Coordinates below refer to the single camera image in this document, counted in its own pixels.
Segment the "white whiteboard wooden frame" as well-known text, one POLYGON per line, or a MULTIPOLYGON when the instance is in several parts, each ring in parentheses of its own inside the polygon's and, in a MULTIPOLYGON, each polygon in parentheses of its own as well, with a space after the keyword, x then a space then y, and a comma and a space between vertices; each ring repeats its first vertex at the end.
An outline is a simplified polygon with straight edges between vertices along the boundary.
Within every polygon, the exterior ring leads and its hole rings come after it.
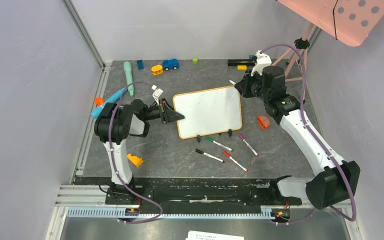
POLYGON ((176 122, 181 139, 240 130, 241 96, 234 86, 176 94, 174 110, 184 116, 176 122))

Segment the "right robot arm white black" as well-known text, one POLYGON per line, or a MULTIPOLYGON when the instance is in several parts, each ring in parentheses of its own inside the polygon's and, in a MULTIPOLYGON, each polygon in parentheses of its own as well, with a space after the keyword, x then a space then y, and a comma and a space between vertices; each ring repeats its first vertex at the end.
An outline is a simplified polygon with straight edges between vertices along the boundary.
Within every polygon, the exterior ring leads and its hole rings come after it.
POLYGON ((287 93, 284 70, 274 65, 264 67, 261 73, 247 70, 234 87, 242 97, 263 102, 266 113, 295 141, 314 173, 313 179, 277 178, 270 185, 269 199, 275 204, 288 198, 308 200, 318 210, 350 200, 355 210, 359 165, 346 161, 314 128, 300 101, 287 93))

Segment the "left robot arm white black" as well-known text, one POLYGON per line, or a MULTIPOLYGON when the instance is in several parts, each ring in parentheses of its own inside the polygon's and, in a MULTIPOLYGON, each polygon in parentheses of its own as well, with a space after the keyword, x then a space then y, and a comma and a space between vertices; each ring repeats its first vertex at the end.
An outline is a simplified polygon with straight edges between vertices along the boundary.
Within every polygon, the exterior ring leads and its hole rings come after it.
POLYGON ((127 153, 128 137, 145 138, 149 133, 151 120, 159 119, 168 124, 184 118, 165 98, 152 105, 147 105, 140 99, 123 106, 116 103, 106 104, 95 121, 94 133, 106 149, 111 167, 111 183, 122 186, 133 179, 127 153))

